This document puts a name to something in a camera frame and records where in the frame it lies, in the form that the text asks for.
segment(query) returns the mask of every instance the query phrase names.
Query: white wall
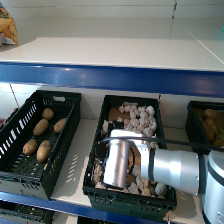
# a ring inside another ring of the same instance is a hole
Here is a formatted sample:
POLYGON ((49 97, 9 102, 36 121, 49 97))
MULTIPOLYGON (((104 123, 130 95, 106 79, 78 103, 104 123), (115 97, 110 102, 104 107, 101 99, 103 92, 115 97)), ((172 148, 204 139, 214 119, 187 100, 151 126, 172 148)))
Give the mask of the white wall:
MULTIPOLYGON (((0 101, 0 118, 7 118, 11 114, 13 109, 17 107, 12 92, 7 85, 0 84, 0 94, 4 96, 4 100, 0 101)), ((22 106, 25 100, 29 98, 30 95, 37 89, 81 93, 82 94, 81 118, 90 118, 90 119, 99 118, 101 106, 105 95, 136 96, 136 97, 145 97, 153 99, 159 99, 160 95, 159 93, 125 92, 125 91, 94 90, 94 89, 79 89, 79 88, 50 87, 50 86, 40 87, 37 85, 22 85, 22 84, 12 84, 12 89, 15 93, 19 106, 22 106)), ((224 103, 224 99, 222 98, 161 94, 160 112, 163 125, 166 127, 185 128, 188 112, 187 105, 191 100, 224 103)))
POLYGON ((1 0, 14 18, 223 17, 223 0, 1 0))

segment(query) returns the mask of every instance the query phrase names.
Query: silver cylinder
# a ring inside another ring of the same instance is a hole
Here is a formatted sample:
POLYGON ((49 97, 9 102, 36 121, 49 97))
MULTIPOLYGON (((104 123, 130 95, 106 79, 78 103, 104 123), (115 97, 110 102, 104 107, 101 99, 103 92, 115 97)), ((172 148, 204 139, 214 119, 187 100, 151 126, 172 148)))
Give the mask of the silver cylinder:
POLYGON ((224 223, 224 153, 210 152, 203 217, 206 223, 224 223))
POLYGON ((123 140, 111 140, 109 147, 103 182, 123 189, 126 184, 130 144, 123 140))
POLYGON ((153 176, 156 182, 196 195, 199 189, 198 155, 192 152, 156 149, 153 176))

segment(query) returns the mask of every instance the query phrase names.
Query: black plastic crate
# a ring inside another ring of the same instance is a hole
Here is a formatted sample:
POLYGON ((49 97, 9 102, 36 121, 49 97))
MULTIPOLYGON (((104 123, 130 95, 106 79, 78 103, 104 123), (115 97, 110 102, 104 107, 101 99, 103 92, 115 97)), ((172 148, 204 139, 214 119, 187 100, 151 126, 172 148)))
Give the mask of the black plastic crate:
POLYGON ((46 209, 0 201, 0 216, 21 224, 51 224, 54 212, 46 209))
POLYGON ((77 224, 115 224, 114 222, 106 222, 86 217, 78 217, 77 224))
POLYGON ((49 199, 80 120, 80 101, 79 93, 55 91, 36 91, 26 100, 0 130, 0 191, 49 199), (54 118, 45 133, 34 137, 33 129, 47 107, 54 111, 54 118), (54 133, 54 124, 65 117, 61 132, 54 133), (50 141, 52 150, 45 162, 37 161, 36 152, 23 154, 31 137, 38 145, 50 141))
MULTIPOLYGON (((169 210, 174 210, 176 207, 176 191, 174 188, 167 186, 167 193, 165 195, 166 199, 162 199, 97 189, 92 187, 90 183, 95 161, 94 150, 98 142, 102 140, 102 124, 105 119, 108 119, 110 109, 121 106, 124 102, 138 103, 138 106, 153 106, 155 109, 154 117, 157 122, 156 134, 158 137, 164 138, 159 105, 156 99, 110 95, 105 96, 89 156, 89 162, 84 176, 83 192, 85 195, 88 195, 94 209, 162 221, 166 213, 169 210)), ((166 149, 165 144, 159 144, 159 146, 161 149, 166 149)))
MULTIPOLYGON (((198 101, 191 101, 188 104, 188 118, 186 123, 186 132, 190 142, 206 144, 209 148, 209 141, 206 138, 205 132, 200 124, 200 121, 197 118, 197 114, 194 109, 213 109, 216 111, 223 111, 224 104, 223 103, 211 103, 211 102, 198 102, 198 101)), ((200 148, 192 148, 194 152, 198 153, 199 155, 208 155, 209 150, 200 149, 200 148)))

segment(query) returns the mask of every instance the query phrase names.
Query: robotic arm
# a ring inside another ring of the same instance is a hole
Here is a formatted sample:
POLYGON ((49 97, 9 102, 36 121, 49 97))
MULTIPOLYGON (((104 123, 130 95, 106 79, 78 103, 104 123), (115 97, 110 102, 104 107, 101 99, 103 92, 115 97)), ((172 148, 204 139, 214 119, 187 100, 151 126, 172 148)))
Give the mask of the robotic arm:
MULTIPOLYGON (((142 134, 115 129, 111 137, 142 137, 142 134)), ((180 191, 202 194, 206 223, 224 224, 224 153, 211 151, 208 156, 184 151, 150 149, 147 141, 114 139, 109 143, 103 182, 124 188, 130 147, 141 154, 141 177, 164 183, 180 191)))

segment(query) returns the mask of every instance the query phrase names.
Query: potato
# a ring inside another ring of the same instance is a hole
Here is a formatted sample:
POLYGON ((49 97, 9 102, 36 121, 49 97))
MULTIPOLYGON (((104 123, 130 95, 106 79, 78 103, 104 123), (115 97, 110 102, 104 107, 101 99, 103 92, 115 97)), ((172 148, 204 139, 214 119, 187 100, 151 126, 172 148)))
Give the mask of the potato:
POLYGON ((37 161, 44 162, 51 152, 51 143, 48 140, 43 141, 37 150, 37 161))
POLYGON ((66 122, 66 118, 61 119, 54 125, 54 132, 59 133, 66 122))
POLYGON ((212 119, 206 119, 205 123, 214 131, 215 136, 217 136, 219 134, 217 127, 215 125, 215 122, 212 119))
POLYGON ((214 131, 207 125, 207 123, 202 119, 202 117, 198 116, 198 119, 201 123, 202 128, 204 129, 206 138, 211 143, 215 137, 214 131))
POLYGON ((204 111, 204 119, 212 119, 212 120, 215 120, 217 116, 217 112, 213 109, 207 109, 204 111))
POLYGON ((43 119, 51 120, 53 117, 54 117, 54 111, 51 110, 50 108, 46 108, 46 109, 42 112, 42 118, 43 118, 43 119))
POLYGON ((35 136, 40 136, 42 135, 48 128, 48 120, 47 119, 42 119, 40 120, 37 125, 35 126, 35 128, 33 129, 33 134, 35 136))
POLYGON ((35 139, 30 139, 24 146, 23 146, 23 153, 26 156, 31 155, 37 149, 37 141, 35 139))

